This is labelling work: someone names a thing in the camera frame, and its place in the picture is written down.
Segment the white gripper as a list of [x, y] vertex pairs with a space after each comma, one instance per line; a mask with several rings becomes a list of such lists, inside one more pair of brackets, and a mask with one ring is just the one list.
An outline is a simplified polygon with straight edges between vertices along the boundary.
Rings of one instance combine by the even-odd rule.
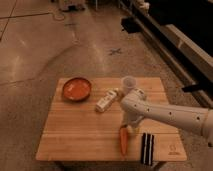
[[142, 120], [143, 120], [142, 115], [133, 114], [133, 113], [124, 113], [123, 120], [122, 120], [122, 123], [124, 125], [121, 125], [120, 129], [127, 128], [129, 134], [137, 135], [138, 128], [133, 128], [133, 127], [138, 127]]

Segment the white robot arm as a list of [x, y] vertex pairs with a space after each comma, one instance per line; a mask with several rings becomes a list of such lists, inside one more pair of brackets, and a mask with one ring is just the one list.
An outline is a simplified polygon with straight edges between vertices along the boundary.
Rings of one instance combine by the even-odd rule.
[[149, 118], [200, 135], [213, 147], [213, 109], [149, 102], [141, 89], [130, 91], [120, 105], [128, 125], [137, 127]]

